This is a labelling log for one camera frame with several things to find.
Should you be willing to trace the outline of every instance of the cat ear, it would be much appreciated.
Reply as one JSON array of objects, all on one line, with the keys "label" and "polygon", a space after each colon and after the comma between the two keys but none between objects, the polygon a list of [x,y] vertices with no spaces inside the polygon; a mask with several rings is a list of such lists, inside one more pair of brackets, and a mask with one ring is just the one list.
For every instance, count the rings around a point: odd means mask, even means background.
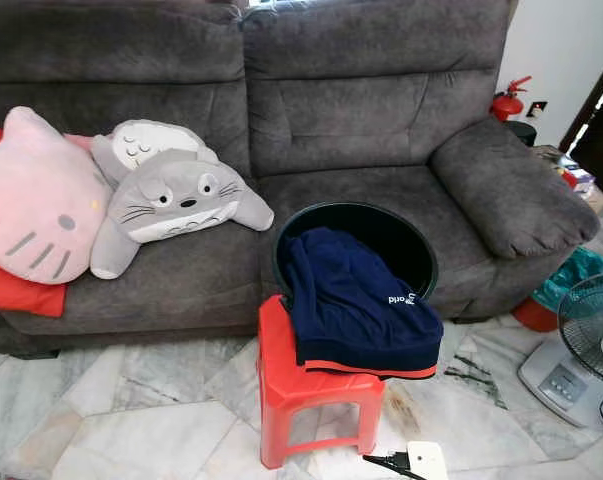
[{"label": "cat ear", "polygon": [[55,141],[61,134],[29,107],[14,107],[5,117],[3,137],[14,138],[23,145]]}]

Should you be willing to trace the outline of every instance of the plush toy eye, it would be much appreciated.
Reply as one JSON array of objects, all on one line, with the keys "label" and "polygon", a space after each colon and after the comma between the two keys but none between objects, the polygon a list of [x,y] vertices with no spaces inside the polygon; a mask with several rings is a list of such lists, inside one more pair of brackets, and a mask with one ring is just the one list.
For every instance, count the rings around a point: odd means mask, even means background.
[{"label": "plush toy eye", "polygon": [[219,189],[219,181],[217,177],[211,173],[204,173],[199,177],[199,193],[209,197],[217,193]]},{"label": "plush toy eye", "polygon": [[166,188],[165,192],[159,196],[156,200],[152,200],[150,203],[157,208],[168,207],[172,203],[172,199],[174,195],[172,194],[172,190]]}]

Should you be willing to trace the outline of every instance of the black trash bin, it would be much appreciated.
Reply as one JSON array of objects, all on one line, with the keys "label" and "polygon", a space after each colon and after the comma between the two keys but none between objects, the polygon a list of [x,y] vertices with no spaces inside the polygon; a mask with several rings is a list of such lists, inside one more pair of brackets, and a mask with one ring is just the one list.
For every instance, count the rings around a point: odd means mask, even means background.
[{"label": "black trash bin", "polygon": [[288,262],[282,240],[317,227],[350,233],[376,252],[392,273],[410,285],[421,298],[428,298],[434,290],[438,276],[436,257],[428,241],[410,222],[374,205],[321,203],[292,216],[274,244],[274,275],[288,300],[293,295],[281,268]]}]

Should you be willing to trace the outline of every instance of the hello kitty pillow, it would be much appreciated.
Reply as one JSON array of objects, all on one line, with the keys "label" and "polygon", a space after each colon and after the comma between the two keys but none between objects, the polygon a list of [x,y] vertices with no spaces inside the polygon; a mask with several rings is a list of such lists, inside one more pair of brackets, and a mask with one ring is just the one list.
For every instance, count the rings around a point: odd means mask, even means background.
[{"label": "hello kitty pillow", "polygon": [[111,195],[85,150],[32,109],[13,108],[0,141],[0,267],[39,283],[75,279]]}]

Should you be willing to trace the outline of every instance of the red cushion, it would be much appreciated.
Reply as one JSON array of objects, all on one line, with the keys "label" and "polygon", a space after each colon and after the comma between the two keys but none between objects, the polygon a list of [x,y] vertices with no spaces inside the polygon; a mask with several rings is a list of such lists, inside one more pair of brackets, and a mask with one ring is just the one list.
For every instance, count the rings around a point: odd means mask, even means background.
[{"label": "red cushion", "polygon": [[22,310],[36,315],[63,314],[66,285],[29,282],[0,269],[0,309]]}]

